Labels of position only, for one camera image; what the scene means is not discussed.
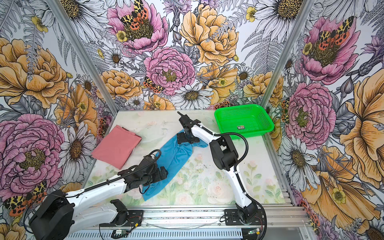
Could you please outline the blue t shirt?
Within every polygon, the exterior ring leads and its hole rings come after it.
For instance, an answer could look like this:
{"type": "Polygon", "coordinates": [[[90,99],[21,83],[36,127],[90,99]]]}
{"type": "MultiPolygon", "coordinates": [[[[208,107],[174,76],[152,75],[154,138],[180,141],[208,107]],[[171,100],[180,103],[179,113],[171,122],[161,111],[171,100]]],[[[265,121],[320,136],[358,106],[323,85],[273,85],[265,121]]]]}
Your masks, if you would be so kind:
{"type": "Polygon", "coordinates": [[[206,148],[208,144],[204,141],[190,144],[188,142],[178,144],[177,135],[174,135],[165,145],[161,147],[161,156],[157,160],[159,167],[164,167],[168,171],[165,180],[150,185],[149,189],[143,194],[145,201],[159,194],[177,175],[185,163],[192,156],[194,148],[206,148]]]}

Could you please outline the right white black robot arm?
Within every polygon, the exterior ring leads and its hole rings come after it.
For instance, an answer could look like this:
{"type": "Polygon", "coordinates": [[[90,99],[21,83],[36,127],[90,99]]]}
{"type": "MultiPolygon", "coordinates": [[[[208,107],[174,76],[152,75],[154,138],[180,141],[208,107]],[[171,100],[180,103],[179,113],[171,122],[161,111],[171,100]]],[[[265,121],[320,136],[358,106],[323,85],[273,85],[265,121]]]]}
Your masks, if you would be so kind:
{"type": "Polygon", "coordinates": [[[243,224],[250,224],[259,210],[259,204],[248,193],[243,185],[238,165],[245,159],[249,152],[246,138],[237,133],[218,134],[206,128],[199,120],[192,120],[188,115],[178,112],[179,122],[184,131],[177,134],[178,144],[204,142],[209,145],[214,164],[223,170],[229,179],[234,192],[238,216],[243,224]],[[240,157],[231,136],[241,138],[245,143],[245,152],[240,157]]]}

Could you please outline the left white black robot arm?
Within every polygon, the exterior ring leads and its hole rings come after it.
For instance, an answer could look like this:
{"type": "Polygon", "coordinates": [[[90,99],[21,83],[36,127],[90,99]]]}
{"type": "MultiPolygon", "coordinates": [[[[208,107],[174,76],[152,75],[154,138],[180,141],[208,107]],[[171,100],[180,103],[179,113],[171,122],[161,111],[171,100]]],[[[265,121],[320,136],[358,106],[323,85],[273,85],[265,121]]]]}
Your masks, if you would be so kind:
{"type": "Polygon", "coordinates": [[[110,179],[91,187],[64,193],[57,190],[47,195],[29,220],[38,240],[63,240],[69,234],[101,224],[123,226],[129,211],[113,197],[167,178],[168,171],[152,155],[138,165],[121,170],[110,179]]]}

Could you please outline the folded red t shirt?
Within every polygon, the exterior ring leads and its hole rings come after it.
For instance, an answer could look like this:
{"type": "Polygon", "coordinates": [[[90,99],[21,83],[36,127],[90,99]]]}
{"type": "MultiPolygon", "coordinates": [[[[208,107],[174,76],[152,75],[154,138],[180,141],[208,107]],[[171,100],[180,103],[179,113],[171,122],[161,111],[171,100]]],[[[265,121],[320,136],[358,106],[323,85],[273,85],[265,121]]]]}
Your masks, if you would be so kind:
{"type": "Polygon", "coordinates": [[[92,157],[121,170],[141,140],[134,132],[116,125],[93,150],[92,157]]]}

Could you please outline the green plastic basket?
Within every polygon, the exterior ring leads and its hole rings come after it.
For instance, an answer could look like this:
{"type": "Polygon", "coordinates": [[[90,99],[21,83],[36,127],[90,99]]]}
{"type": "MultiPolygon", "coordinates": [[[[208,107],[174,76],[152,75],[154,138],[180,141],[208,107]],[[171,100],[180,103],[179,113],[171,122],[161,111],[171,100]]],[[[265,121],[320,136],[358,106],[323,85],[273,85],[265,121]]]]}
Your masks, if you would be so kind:
{"type": "Polygon", "coordinates": [[[270,133],[275,128],[266,110],[255,104],[220,108],[215,110],[214,116],[222,134],[233,132],[251,138],[270,133]],[[245,129],[238,130],[238,126],[245,126],[245,129]]]}

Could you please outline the small green circuit board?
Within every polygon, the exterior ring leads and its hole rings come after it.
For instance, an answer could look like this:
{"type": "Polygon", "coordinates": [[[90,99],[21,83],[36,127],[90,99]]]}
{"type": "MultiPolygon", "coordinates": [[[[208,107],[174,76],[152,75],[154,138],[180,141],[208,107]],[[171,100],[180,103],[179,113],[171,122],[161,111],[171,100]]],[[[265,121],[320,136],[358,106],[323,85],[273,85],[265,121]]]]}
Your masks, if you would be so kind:
{"type": "Polygon", "coordinates": [[[260,233],[261,233],[261,230],[259,228],[248,231],[248,235],[259,235],[260,233]]]}

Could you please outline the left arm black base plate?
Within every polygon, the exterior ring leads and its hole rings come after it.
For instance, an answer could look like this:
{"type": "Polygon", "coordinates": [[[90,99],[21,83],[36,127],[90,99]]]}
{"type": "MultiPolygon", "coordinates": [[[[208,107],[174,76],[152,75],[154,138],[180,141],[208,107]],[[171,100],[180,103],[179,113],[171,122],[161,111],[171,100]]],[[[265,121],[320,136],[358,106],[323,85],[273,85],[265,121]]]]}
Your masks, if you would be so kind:
{"type": "Polygon", "coordinates": [[[127,210],[126,212],[119,212],[111,223],[101,224],[101,227],[140,227],[143,215],[143,210],[127,210]]]}

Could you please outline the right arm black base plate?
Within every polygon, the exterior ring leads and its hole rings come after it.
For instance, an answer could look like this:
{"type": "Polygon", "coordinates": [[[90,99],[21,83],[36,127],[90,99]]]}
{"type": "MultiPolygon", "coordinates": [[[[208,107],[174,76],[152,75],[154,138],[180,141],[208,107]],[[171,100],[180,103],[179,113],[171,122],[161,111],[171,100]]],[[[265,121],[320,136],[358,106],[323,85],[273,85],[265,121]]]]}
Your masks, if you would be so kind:
{"type": "Polygon", "coordinates": [[[266,223],[266,216],[261,210],[247,213],[237,209],[225,209],[224,222],[226,226],[261,226],[266,223]]]}

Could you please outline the aluminium front rail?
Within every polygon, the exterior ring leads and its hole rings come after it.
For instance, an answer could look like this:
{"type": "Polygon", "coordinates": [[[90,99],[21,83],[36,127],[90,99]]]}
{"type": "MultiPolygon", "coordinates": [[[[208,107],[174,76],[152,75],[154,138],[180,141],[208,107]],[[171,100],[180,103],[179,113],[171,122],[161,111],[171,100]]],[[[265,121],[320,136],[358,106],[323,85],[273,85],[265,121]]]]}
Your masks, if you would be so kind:
{"type": "MultiPolygon", "coordinates": [[[[292,205],[266,205],[262,220],[267,228],[309,227],[310,220],[303,207],[292,205]]],[[[235,206],[141,206],[131,211],[144,211],[139,229],[192,230],[228,226],[224,222],[225,210],[237,211],[235,206]]]]}

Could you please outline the left aluminium corner post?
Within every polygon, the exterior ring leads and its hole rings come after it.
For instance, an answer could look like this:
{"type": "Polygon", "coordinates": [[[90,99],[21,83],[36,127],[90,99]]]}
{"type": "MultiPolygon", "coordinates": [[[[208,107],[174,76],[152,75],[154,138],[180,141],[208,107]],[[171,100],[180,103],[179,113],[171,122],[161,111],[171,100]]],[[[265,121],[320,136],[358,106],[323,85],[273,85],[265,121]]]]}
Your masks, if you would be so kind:
{"type": "Polygon", "coordinates": [[[93,81],[95,82],[98,90],[100,91],[106,104],[111,110],[113,116],[116,116],[117,113],[119,112],[119,109],[115,104],[113,98],[111,97],[109,91],[107,90],[107,87],[105,86],[104,82],[102,81],[102,78],[99,75],[99,72],[96,66],[92,62],[85,46],[83,45],[81,38],[78,36],[76,28],[72,26],[72,23],[67,17],[66,12],[61,5],[61,2],[48,1],[47,5],[49,6],[55,18],[57,19],[57,22],[60,24],[60,26],[62,26],[62,29],[66,34],[66,37],[68,37],[68,40],[71,42],[72,46],[79,54],[79,57],[82,60],[83,64],[85,65],[86,70],[88,71],[89,75],[93,78],[93,81]]]}

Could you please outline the aluminium corner post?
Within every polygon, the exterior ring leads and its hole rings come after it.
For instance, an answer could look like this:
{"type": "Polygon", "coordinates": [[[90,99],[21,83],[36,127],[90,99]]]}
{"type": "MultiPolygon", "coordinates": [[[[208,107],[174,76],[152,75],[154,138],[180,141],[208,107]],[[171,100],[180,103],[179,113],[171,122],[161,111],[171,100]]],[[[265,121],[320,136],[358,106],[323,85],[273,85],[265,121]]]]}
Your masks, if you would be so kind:
{"type": "Polygon", "coordinates": [[[85,46],[83,45],[81,38],[78,36],[76,28],[72,26],[72,23],[67,17],[66,12],[61,5],[61,2],[48,1],[47,5],[49,6],[55,18],[57,19],[57,22],[60,24],[60,26],[62,26],[62,29],[66,34],[66,37],[68,37],[68,40],[71,42],[72,46],[79,54],[79,57],[82,60],[83,64],[85,65],[86,70],[88,71],[89,75],[93,78],[93,81],[95,82],[98,90],[100,91],[106,104],[111,110],[113,116],[116,116],[117,113],[119,112],[119,109],[115,104],[113,98],[111,97],[109,91],[107,90],[107,87],[105,86],[104,82],[102,81],[102,78],[99,75],[99,72],[96,66],[92,62],[85,46]]]}
{"type": "Polygon", "coordinates": [[[311,12],[314,4],[315,4],[314,0],[303,1],[301,9],[298,13],[297,19],[295,20],[295,23],[293,25],[293,29],[292,29],[291,33],[288,35],[286,44],[283,48],[282,53],[280,54],[280,57],[277,61],[277,65],[276,65],[275,69],[273,70],[270,84],[266,88],[266,92],[264,93],[264,95],[262,97],[261,106],[263,108],[266,107],[267,103],[269,102],[269,100],[272,96],[272,93],[273,93],[275,87],[278,84],[279,78],[280,78],[281,73],[282,73],[283,68],[284,68],[284,64],[288,60],[290,52],[292,51],[295,43],[297,42],[299,34],[301,33],[302,29],[304,28],[304,26],[306,24],[307,18],[309,17],[310,12],[311,12]]]}

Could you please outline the right aluminium corner post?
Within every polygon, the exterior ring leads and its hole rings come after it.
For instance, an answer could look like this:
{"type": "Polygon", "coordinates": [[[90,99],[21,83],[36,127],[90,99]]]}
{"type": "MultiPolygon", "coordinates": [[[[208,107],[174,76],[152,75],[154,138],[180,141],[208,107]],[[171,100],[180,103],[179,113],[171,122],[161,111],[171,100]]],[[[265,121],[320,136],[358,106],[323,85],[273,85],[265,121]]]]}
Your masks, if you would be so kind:
{"type": "Polygon", "coordinates": [[[267,103],[269,102],[269,100],[272,96],[272,93],[273,93],[275,87],[278,84],[279,78],[280,78],[281,73],[282,73],[283,68],[284,68],[284,64],[288,60],[290,52],[292,51],[295,43],[297,42],[299,34],[301,33],[302,29],[304,28],[304,26],[306,24],[307,18],[309,17],[310,12],[311,12],[314,4],[315,4],[314,0],[303,1],[301,9],[298,13],[297,19],[295,20],[295,23],[293,25],[293,29],[292,29],[291,33],[288,35],[286,44],[283,48],[282,53],[280,54],[280,57],[277,61],[277,65],[276,65],[275,69],[273,70],[270,84],[266,88],[266,92],[264,93],[264,95],[262,97],[261,106],[263,108],[266,107],[267,103]]]}

